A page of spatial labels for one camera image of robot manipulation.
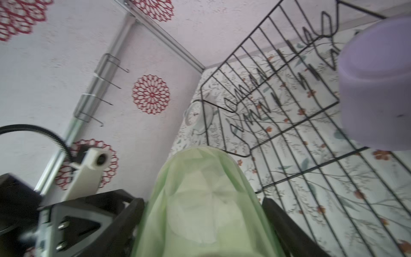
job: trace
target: purple cup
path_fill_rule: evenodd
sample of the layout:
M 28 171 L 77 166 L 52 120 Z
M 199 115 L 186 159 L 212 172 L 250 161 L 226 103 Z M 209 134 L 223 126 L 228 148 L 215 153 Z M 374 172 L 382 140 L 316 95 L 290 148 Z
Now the purple cup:
M 338 59 L 341 120 L 364 146 L 411 149 L 411 16 L 356 35 Z

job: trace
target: black cable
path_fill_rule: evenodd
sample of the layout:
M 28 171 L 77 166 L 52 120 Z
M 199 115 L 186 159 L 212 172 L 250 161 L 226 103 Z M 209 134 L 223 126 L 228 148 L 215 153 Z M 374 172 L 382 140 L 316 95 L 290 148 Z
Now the black cable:
M 66 146 L 64 141 L 58 135 L 54 134 L 50 130 L 47 130 L 43 127 L 39 127 L 35 125 L 29 125 L 29 124 L 15 124 L 15 125 L 7 125 L 4 127 L 0 127 L 0 135 L 4 133 L 8 133 L 8 132 L 14 132 L 14 131 L 32 131 L 32 132 L 40 133 L 50 138 L 54 143 L 57 144 L 59 149 L 66 154 L 70 162 L 74 162 L 74 157 L 72 156 L 72 153 L 70 152 L 69 148 Z

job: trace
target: red circular pattern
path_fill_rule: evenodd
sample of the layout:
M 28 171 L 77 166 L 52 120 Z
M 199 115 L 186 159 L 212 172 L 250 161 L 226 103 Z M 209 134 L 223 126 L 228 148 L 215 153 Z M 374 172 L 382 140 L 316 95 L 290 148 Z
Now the red circular pattern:
M 19 32 L 30 34 L 36 21 L 46 20 L 47 5 L 53 0 L 0 0 L 0 41 Z
M 134 83 L 133 98 L 139 109 L 149 114 L 157 114 L 168 106 L 170 91 L 161 78 L 151 74 L 144 75 Z
M 111 145 L 104 143 L 104 141 L 97 141 L 95 139 L 90 140 L 80 140 L 72 145 L 71 153 L 73 156 L 76 156 L 79 152 L 81 145 L 89 145 L 93 147 L 105 148 L 110 150 L 111 156 L 111 164 L 108 168 L 103 171 L 102 180 L 100 182 L 99 188 L 103 188 L 107 183 L 111 181 L 111 178 L 117 173 L 118 168 L 118 157 L 117 152 L 111 148 Z M 68 184 L 70 184 L 72 180 L 71 174 L 71 167 L 69 166 L 70 162 L 68 160 L 64 161 L 63 165 L 61 166 L 60 170 L 57 173 L 55 178 L 55 183 L 58 185 L 62 190 L 67 190 Z
M 171 0 L 132 0 L 147 16 L 158 21 L 169 21 L 174 16 Z

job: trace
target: dish rack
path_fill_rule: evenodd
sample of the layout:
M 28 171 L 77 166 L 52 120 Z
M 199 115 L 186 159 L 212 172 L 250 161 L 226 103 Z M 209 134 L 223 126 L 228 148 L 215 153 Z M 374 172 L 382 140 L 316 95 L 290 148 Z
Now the dish rack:
M 297 0 L 279 1 L 200 84 L 204 124 L 214 116 L 205 140 L 239 165 L 248 160 L 245 175 L 260 200 L 274 199 L 328 254 L 405 256 L 408 155 L 350 140 L 338 119 L 344 35 L 370 25 L 342 31 L 342 8 L 386 18 L 336 0 L 335 13 L 322 11 L 315 25 Z

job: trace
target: metal wire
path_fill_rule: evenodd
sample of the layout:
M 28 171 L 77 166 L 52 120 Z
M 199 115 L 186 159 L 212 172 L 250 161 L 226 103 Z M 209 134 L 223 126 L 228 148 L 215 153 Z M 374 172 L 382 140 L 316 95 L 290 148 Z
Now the metal wire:
M 407 215 L 408 217 L 411 218 L 411 212 L 410 210 L 407 208 L 407 206 L 404 204 L 404 202 L 396 195 L 396 193 L 394 192 L 394 190 L 389 186 L 389 184 L 384 181 L 384 179 L 379 175 L 379 173 L 376 171 L 376 169 L 369 163 L 369 161 L 367 161 L 366 158 L 364 158 L 364 156 L 362 155 L 363 151 L 366 151 L 367 149 L 369 149 L 368 147 L 356 147 L 348 138 L 347 136 L 344 134 L 344 132 L 341 130 L 341 128 L 335 123 L 335 121 L 330 117 L 330 115 L 327 113 L 328 110 L 332 109 L 333 107 L 336 107 L 339 104 L 339 97 L 331 90 L 331 88 L 329 87 L 329 85 L 327 84 L 327 82 L 322 78 L 322 76 L 316 71 L 316 69 L 309 63 L 307 63 L 303 56 L 302 53 L 308 49 L 309 47 L 312 47 L 314 49 L 315 54 L 322 60 L 322 62 L 329 67 L 331 70 L 335 71 L 336 70 L 336 57 L 339 55 L 341 49 L 339 47 L 337 47 L 337 45 L 334 42 L 334 36 L 335 34 L 338 32 L 339 29 L 339 23 L 340 23 L 340 7 L 341 6 L 345 6 L 345 8 L 351 8 L 352 10 L 358 11 L 358 12 L 362 12 L 364 14 L 367 15 L 371 15 L 374 18 L 377 19 L 385 19 L 386 17 L 383 15 L 380 15 L 378 13 L 375 12 L 371 12 L 368 11 L 364 8 L 361 7 L 357 7 L 355 5 L 346 3 L 344 1 L 341 0 L 336 0 L 335 1 L 335 22 L 333 22 L 333 17 L 327 13 L 326 11 L 322 11 L 321 12 L 321 17 L 320 17 L 320 30 L 315 30 L 314 26 L 312 25 L 312 23 L 309 21 L 307 15 L 304 12 L 304 9 L 301 7 L 301 5 L 299 4 L 299 2 L 297 0 L 289 0 L 289 2 L 293 2 L 295 3 L 295 5 L 297 6 L 297 11 L 300 12 L 303 20 L 305 21 L 305 25 L 302 26 L 301 31 L 303 33 L 300 33 L 300 31 L 297 29 L 297 25 L 295 23 L 292 22 L 291 19 L 291 15 L 289 15 L 285 8 L 283 7 L 283 2 L 285 2 L 285 0 L 280 0 L 276 6 L 269 12 L 269 14 L 264 17 L 264 19 L 254 28 L 254 30 L 241 42 L 241 44 L 228 56 L 227 59 L 225 59 L 225 61 L 202 83 L 201 87 L 200 87 L 200 94 L 201 94 L 201 100 L 202 100 L 202 104 L 210 104 L 212 105 L 214 108 L 217 108 L 217 113 L 218 113 L 218 121 L 219 121 L 219 126 L 217 127 L 217 129 L 220 131 L 220 135 L 219 137 L 222 140 L 222 144 L 218 145 L 217 147 L 221 148 L 223 151 L 232 154 L 232 155 L 236 155 L 238 157 L 251 157 L 252 158 L 252 163 L 254 165 L 254 169 L 256 170 L 256 175 L 259 181 L 259 184 L 261 186 L 260 190 L 258 190 L 256 193 L 263 193 L 264 195 L 266 195 L 266 189 L 269 188 L 273 188 L 274 191 L 277 193 L 278 195 L 278 200 L 280 202 L 280 205 L 282 206 L 282 208 L 285 210 L 284 207 L 284 202 L 283 199 L 279 193 L 279 189 L 278 186 L 281 183 L 287 183 L 289 185 L 289 188 L 291 189 L 291 193 L 294 196 L 295 200 L 296 200 L 296 204 L 298 205 L 298 207 L 300 208 L 300 210 L 302 211 L 303 208 L 301 207 L 301 203 L 298 200 L 298 196 L 296 194 L 296 192 L 294 191 L 293 187 L 291 186 L 291 179 L 294 178 L 302 178 L 302 180 L 305 182 L 305 184 L 307 185 L 307 188 L 309 189 L 309 192 L 312 196 L 312 198 L 314 199 L 315 203 L 317 204 L 317 206 L 320 206 L 320 203 L 317 199 L 317 196 L 315 194 L 315 192 L 313 192 L 312 188 L 309 186 L 308 184 L 308 180 L 306 178 L 306 175 L 313 172 L 313 171 L 318 171 L 320 174 L 322 179 L 324 179 L 326 185 L 329 187 L 330 191 L 332 192 L 332 194 L 335 196 L 338 204 L 339 204 L 339 208 L 342 209 L 342 212 L 344 213 L 344 215 L 348 218 L 350 224 L 353 226 L 354 230 L 356 231 L 356 233 L 359 236 L 359 240 L 364 244 L 364 246 L 368 249 L 369 254 L 371 256 L 376 256 L 377 254 L 373 251 L 373 249 L 370 247 L 369 241 L 365 238 L 365 236 L 363 235 L 363 233 L 361 232 L 361 230 L 359 229 L 358 225 L 356 224 L 356 222 L 354 221 L 353 217 L 349 214 L 349 212 L 347 211 L 346 205 L 342 202 L 342 200 L 339 198 L 338 194 L 336 193 L 334 187 L 332 186 L 332 184 L 329 182 L 327 176 L 324 174 L 323 172 L 323 168 L 327 165 L 330 164 L 335 164 L 337 165 L 341 171 L 344 173 L 344 175 L 348 178 L 350 184 L 353 186 L 353 188 L 355 188 L 355 190 L 359 191 L 359 187 L 357 185 L 357 183 L 350 177 L 349 172 L 347 172 L 347 170 L 344 168 L 344 166 L 341 164 L 341 161 L 353 156 L 353 155 L 358 155 L 359 158 L 362 160 L 362 162 L 366 165 L 366 167 L 375 175 L 375 177 L 381 182 L 381 184 L 383 185 L 383 187 L 385 188 L 385 190 L 387 190 L 387 192 L 390 193 L 390 195 L 393 197 L 393 201 L 396 201 L 398 203 L 398 205 L 400 206 L 399 208 L 401 208 Z M 291 28 L 293 29 L 294 35 L 296 36 L 296 38 L 302 43 L 304 44 L 304 46 L 301 47 L 300 50 L 297 50 L 293 47 L 293 45 L 291 44 L 290 40 L 287 39 L 284 35 L 284 33 L 282 33 L 281 29 L 279 28 L 279 26 L 276 24 L 276 22 L 272 19 L 272 13 L 274 11 L 278 11 L 280 12 L 284 17 L 285 20 L 287 21 L 287 23 L 291 26 Z M 283 53 L 275 46 L 278 44 L 274 44 L 272 43 L 272 41 L 270 40 L 270 38 L 268 37 L 268 33 L 267 30 L 272 29 L 274 31 L 276 31 L 281 39 L 282 39 L 282 43 L 284 43 L 286 46 L 288 46 L 290 48 L 290 50 L 292 51 L 292 55 L 291 58 L 290 56 L 288 56 L 287 58 L 283 55 Z M 269 46 L 270 49 L 273 49 L 277 55 L 281 58 L 281 60 L 284 62 L 283 65 L 281 65 L 279 68 L 274 68 L 274 66 L 271 64 L 270 60 L 268 59 L 268 56 L 265 54 L 265 50 L 263 47 L 261 47 L 261 45 L 258 44 L 258 41 L 255 40 L 253 38 L 253 36 L 255 36 L 255 34 L 259 32 L 262 35 L 262 38 L 265 39 Z M 329 50 L 329 54 L 330 54 L 330 58 L 331 61 L 328 62 L 323 56 L 321 56 L 319 50 L 318 50 L 318 45 L 316 44 L 320 39 L 327 39 L 330 41 L 331 43 L 331 48 Z M 247 42 L 251 42 L 255 49 L 256 52 L 261 56 L 262 59 L 267 61 L 267 66 L 269 70 L 268 71 L 263 71 L 264 68 L 261 67 L 261 65 L 259 65 L 254 58 L 252 57 L 252 54 L 247 51 L 246 49 L 246 44 Z M 254 76 L 255 73 L 253 74 L 249 68 L 247 68 L 244 63 L 241 61 L 242 58 L 238 57 L 238 51 L 243 51 L 245 52 L 244 57 L 252 60 L 253 64 L 255 65 L 255 70 L 256 73 L 259 76 L 259 82 L 257 82 L 256 77 Z M 236 86 L 236 81 L 234 79 L 231 79 L 230 76 L 223 72 L 223 66 L 228 67 L 230 69 L 230 73 L 234 72 L 235 76 L 237 76 L 238 78 L 241 78 L 240 75 L 238 74 L 238 72 L 236 71 L 236 68 L 234 68 L 231 64 L 230 61 L 234 60 L 236 61 L 240 68 L 244 71 L 246 71 L 246 73 L 248 74 L 248 77 L 252 83 L 252 86 L 250 87 L 247 83 L 243 83 L 241 82 L 241 84 L 238 84 Z M 282 69 L 287 69 L 289 71 L 291 71 L 292 76 L 296 79 L 296 81 L 299 83 L 299 85 L 306 90 L 307 92 L 311 92 L 312 91 L 312 87 L 310 86 L 310 83 L 307 81 L 307 79 L 299 72 L 295 73 L 293 71 L 293 69 L 290 67 L 290 62 L 298 60 L 298 62 L 300 62 L 302 65 L 304 65 L 304 67 L 306 68 L 307 71 L 309 71 L 313 77 L 316 79 L 316 81 L 318 81 L 319 83 L 321 83 L 324 86 L 324 90 L 328 91 L 328 93 L 330 93 L 330 95 L 333 97 L 334 102 L 327 104 L 326 106 L 322 106 L 320 101 L 317 99 L 317 97 L 315 95 L 313 95 L 313 100 L 316 104 L 316 106 L 319 108 L 318 111 L 316 111 L 315 113 L 311 114 L 311 115 L 307 115 L 305 112 L 303 112 L 303 119 L 299 120 L 297 122 L 293 122 L 291 120 L 291 117 L 287 114 L 286 110 L 283 108 L 278 96 L 276 95 L 275 90 L 272 88 L 272 85 L 270 85 L 267 81 L 269 81 L 272 78 L 276 78 L 280 81 L 280 83 L 283 83 L 285 85 L 285 82 L 283 81 L 283 78 L 279 75 L 279 71 L 281 71 Z M 228 81 L 228 84 L 230 85 L 230 88 L 228 88 L 226 85 L 226 83 L 218 80 L 216 77 L 216 75 L 218 74 L 222 74 L 224 76 L 224 80 Z M 212 101 L 208 101 L 206 100 L 206 97 L 204 96 L 204 90 L 205 90 L 205 85 L 207 85 L 208 83 L 210 83 L 210 81 L 215 81 L 217 83 L 217 85 L 220 86 L 221 90 L 223 90 L 223 103 L 221 102 L 212 102 Z M 281 129 L 281 127 L 278 124 L 278 121 L 274 120 L 272 117 L 269 116 L 269 113 L 271 112 L 271 109 L 268 106 L 267 103 L 267 97 L 263 95 L 263 93 L 261 92 L 261 87 L 262 85 L 266 85 L 268 86 L 269 90 L 270 90 L 270 94 L 272 99 L 274 100 L 274 102 L 276 103 L 277 107 L 279 108 L 280 112 L 282 113 L 282 115 L 284 115 L 287 120 L 289 120 L 291 126 L 287 127 L 285 129 Z M 299 109 L 304 109 L 304 106 L 302 106 L 299 101 L 296 99 L 295 95 L 292 93 L 292 91 L 285 86 L 286 92 L 291 96 L 293 103 L 296 104 L 296 106 L 298 106 Z M 258 93 L 261 97 L 259 97 L 258 99 L 252 99 L 252 94 L 253 93 Z M 241 112 L 240 111 L 240 106 L 243 106 L 243 110 L 245 109 L 246 112 Z M 260 111 L 257 110 L 257 112 L 255 112 L 253 109 L 257 109 L 256 107 L 259 106 L 261 109 L 262 114 L 260 113 Z M 206 124 L 206 114 L 204 111 L 205 108 L 203 108 L 203 116 L 204 116 L 204 123 Z M 237 151 L 232 151 L 228 149 L 227 146 L 227 137 L 229 135 L 227 135 L 227 131 L 224 132 L 223 130 L 223 123 L 222 123 L 222 118 L 221 118 L 221 112 L 227 112 L 227 113 L 231 113 L 237 117 L 240 117 L 238 119 L 239 124 L 237 122 L 230 122 L 229 123 L 229 129 L 231 131 L 230 136 L 234 136 L 235 138 L 237 138 L 242 144 L 245 145 L 246 147 L 246 153 L 245 154 L 241 154 L 241 153 L 237 153 Z M 327 143 L 327 141 L 324 139 L 324 136 L 322 135 L 322 133 L 314 126 L 313 124 L 313 119 L 318 117 L 319 115 L 322 115 L 324 117 L 324 119 L 328 120 L 330 122 L 330 124 L 332 124 L 333 127 L 335 127 L 336 131 L 338 131 L 342 136 L 343 136 L 343 140 L 346 141 L 347 145 L 350 146 L 351 150 L 348 153 L 345 153 L 341 156 L 336 156 L 330 145 Z M 277 128 L 277 130 L 279 131 L 277 134 L 275 135 L 269 135 L 269 133 L 264 129 L 263 127 L 263 120 L 262 117 L 268 117 L 266 120 L 272 124 L 274 124 Z M 324 161 L 322 163 L 319 163 L 314 156 L 312 155 L 312 153 L 309 151 L 308 147 L 304 145 L 306 151 L 308 152 L 308 158 L 314 163 L 313 167 L 310 168 L 303 168 L 301 165 L 299 165 L 299 163 L 297 162 L 297 159 L 295 157 L 295 155 L 293 154 L 293 151 L 289 145 L 289 143 L 287 142 L 286 139 L 286 134 L 288 132 L 295 132 L 296 136 L 299 138 L 299 140 L 303 143 L 304 140 L 298 130 L 298 126 L 307 123 L 309 124 L 315 132 L 315 135 L 320 139 L 320 141 L 323 143 L 324 149 L 328 150 L 328 152 L 330 153 L 330 155 L 332 156 L 329 160 Z M 262 131 L 264 131 L 265 133 L 265 139 L 261 139 L 257 136 L 257 134 L 253 131 L 252 126 L 253 125 L 257 125 L 261 128 Z M 240 137 L 237 135 L 236 132 L 240 131 L 241 133 L 244 131 L 247 131 L 249 133 L 252 134 L 252 136 L 254 137 L 254 140 L 256 141 L 256 144 L 251 144 L 250 142 L 247 142 L 243 137 Z M 210 142 L 210 128 L 206 126 L 205 129 L 205 136 L 206 136 L 206 141 L 208 145 L 212 145 Z M 281 137 L 283 139 L 284 142 L 286 142 L 286 148 L 288 149 L 289 153 L 291 153 L 291 157 L 294 161 L 294 164 L 296 165 L 296 167 L 298 168 L 298 172 L 295 174 L 288 174 L 285 172 L 285 167 L 284 167 L 284 163 L 283 160 L 281 160 L 280 155 L 278 154 L 278 151 L 276 149 L 276 146 L 274 145 L 274 143 L 272 142 L 273 139 L 277 138 L 277 137 Z M 265 145 L 271 145 L 271 148 L 273 149 L 273 155 L 268 155 L 267 153 L 264 153 L 263 151 L 263 147 Z M 263 161 L 261 162 L 263 165 L 265 165 L 266 170 L 268 171 L 269 174 L 269 179 L 271 180 L 270 183 L 265 184 L 262 182 L 261 179 L 261 171 L 259 171 L 258 166 L 260 165 L 260 163 L 257 163 L 255 160 L 255 151 L 257 151 L 258 153 L 261 154 Z M 393 158 L 393 160 L 395 160 L 397 163 L 400 164 L 400 166 L 411 176 L 411 171 L 408 168 L 408 166 L 406 164 L 404 164 L 404 162 L 394 153 L 390 153 L 391 157 Z M 276 160 L 278 160 L 281 170 L 282 170 L 282 174 L 285 176 L 285 178 L 283 179 L 277 179 L 275 180 L 274 176 L 271 174 L 271 171 L 273 169 L 270 168 L 270 165 L 268 163 L 268 158 L 276 158 Z M 396 238 L 393 236 L 392 232 L 387 228 L 386 224 L 384 224 L 384 222 L 381 220 L 380 216 L 378 215 L 377 211 L 375 210 L 375 208 L 372 206 L 372 204 L 366 199 L 363 199 L 366 208 L 375 216 L 375 218 L 379 221 L 379 223 L 381 224 L 381 226 L 383 227 L 384 231 L 386 232 L 386 234 L 388 235 L 389 240 L 391 240 L 395 245 L 396 248 L 398 249 L 399 253 L 402 254 L 402 256 L 405 256 L 401 247 L 399 246 L 399 244 L 397 243 Z M 306 213 L 302 211 L 302 215 L 303 215 L 303 219 L 307 225 L 309 234 L 311 236 L 311 238 L 317 242 L 317 237 L 314 235 L 313 232 L 313 228 L 310 225 L 310 223 L 307 220 L 306 217 Z M 329 222 L 329 217 L 327 217 L 327 215 L 324 212 L 321 212 L 321 215 L 324 218 L 324 221 L 329 229 L 329 232 L 331 233 L 331 235 L 333 236 L 333 238 L 335 239 L 338 247 L 341 250 L 342 255 L 344 256 L 348 256 L 347 254 L 347 249 L 344 248 L 344 246 L 341 244 L 340 238 L 337 236 L 337 234 L 335 233 L 335 228 L 331 225 L 331 223 Z

